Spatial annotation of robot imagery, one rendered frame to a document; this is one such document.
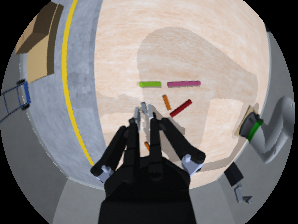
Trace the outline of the lime green rod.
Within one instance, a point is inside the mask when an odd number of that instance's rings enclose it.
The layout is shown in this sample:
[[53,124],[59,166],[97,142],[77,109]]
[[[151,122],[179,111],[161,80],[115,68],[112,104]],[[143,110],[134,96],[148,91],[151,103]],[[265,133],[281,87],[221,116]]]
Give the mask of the lime green rod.
[[139,87],[145,86],[161,86],[160,81],[153,81],[153,82],[139,82]]

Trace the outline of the dark red rod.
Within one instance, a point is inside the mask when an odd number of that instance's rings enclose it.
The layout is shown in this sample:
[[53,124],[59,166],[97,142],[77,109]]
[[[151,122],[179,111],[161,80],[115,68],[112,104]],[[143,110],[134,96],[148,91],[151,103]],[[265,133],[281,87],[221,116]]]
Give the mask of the dark red rod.
[[192,101],[188,99],[186,102],[184,102],[182,105],[180,105],[178,108],[176,108],[174,111],[170,113],[170,116],[173,118],[175,115],[177,115],[179,112],[184,110],[186,107],[188,107],[190,104],[192,104]]

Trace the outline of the pink rod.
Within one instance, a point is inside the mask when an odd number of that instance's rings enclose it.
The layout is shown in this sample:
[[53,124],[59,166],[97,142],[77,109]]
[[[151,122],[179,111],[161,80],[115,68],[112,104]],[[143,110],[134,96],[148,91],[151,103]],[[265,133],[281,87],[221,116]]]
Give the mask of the pink rod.
[[188,86],[188,85],[201,85],[201,81],[176,81],[176,82],[167,82],[168,87],[172,86]]

